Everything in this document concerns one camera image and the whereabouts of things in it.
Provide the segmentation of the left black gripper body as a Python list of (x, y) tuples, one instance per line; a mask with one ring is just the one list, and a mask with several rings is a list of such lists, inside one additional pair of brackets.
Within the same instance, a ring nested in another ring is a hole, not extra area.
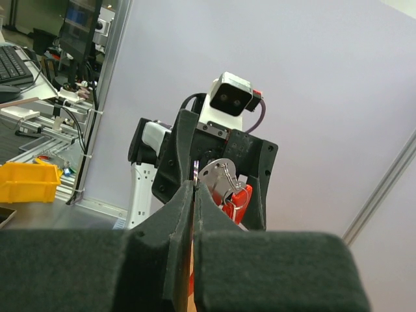
[[(226, 134), (225, 138), (220, 138), (197, 128), (196, 125), (190, 150), (190, 176), (192, 171), (191, 167), (195, 160), (198, 160), (200, 162), (200, 168), (203, 168), (209, 163), (209, 161), (227, 158), (227, 142), (231, 132), (232, 130)], [(158, 166), (166, 149), (169, 137), (170, 134), (167, 134), (163, 138), (161, 150), (158, 156)]]

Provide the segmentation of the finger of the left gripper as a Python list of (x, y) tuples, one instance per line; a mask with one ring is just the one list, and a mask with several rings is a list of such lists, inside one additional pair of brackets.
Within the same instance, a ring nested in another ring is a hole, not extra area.
[(190, 150), (198, 115), (181, 109), (161, 157), (152, 185), (153, 195), (169, 202), (184, 181), (190, 180)]
[(267, 228), (266, 198), (270, 176), (278, 152), (278, 146), (242, 131), (232, 130), (227, 141), (227, 158), (236, 167), (236, 174), (247, 177), (253, 188), (250, 203), (242, 218), (243, 226), (250, 230)]

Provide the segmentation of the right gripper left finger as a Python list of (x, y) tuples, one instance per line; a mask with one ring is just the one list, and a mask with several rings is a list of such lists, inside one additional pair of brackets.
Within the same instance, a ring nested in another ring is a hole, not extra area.
[(2, 230), (1, 310), (186, 311), (193, 197), (130, 230)]

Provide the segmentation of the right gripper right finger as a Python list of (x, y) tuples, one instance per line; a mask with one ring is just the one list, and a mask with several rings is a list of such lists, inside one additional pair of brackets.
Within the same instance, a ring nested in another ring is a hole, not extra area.
[(198, 311), (369, 311), (346, 244), (308, 231), (244, 231), (200, 185), (194, 207)]

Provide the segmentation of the red key tag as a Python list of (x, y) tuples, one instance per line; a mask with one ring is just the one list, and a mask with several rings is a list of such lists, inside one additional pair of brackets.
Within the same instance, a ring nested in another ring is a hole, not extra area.
[(236, 225), (239, 225), (245, 215), (248, 204), (252, 197), (253, 188), (246, 185), (237, 194), (232, 194), (229, 200), (226, 200), (222, 206), (222, 211), (228, 215)]

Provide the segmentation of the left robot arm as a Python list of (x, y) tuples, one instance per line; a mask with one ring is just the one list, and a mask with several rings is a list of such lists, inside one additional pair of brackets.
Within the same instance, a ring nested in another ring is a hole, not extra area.
[(186, 109), (179, 111), (173, 128), (140, 119), (128, 153), (133, 182), (127, 226), (147, 219), (152, 198), (167, 203), (184, 181), (193, 180), (206, 184), (237, 224), (266, 229), (267, 191), (278, 146), (198, 119)]

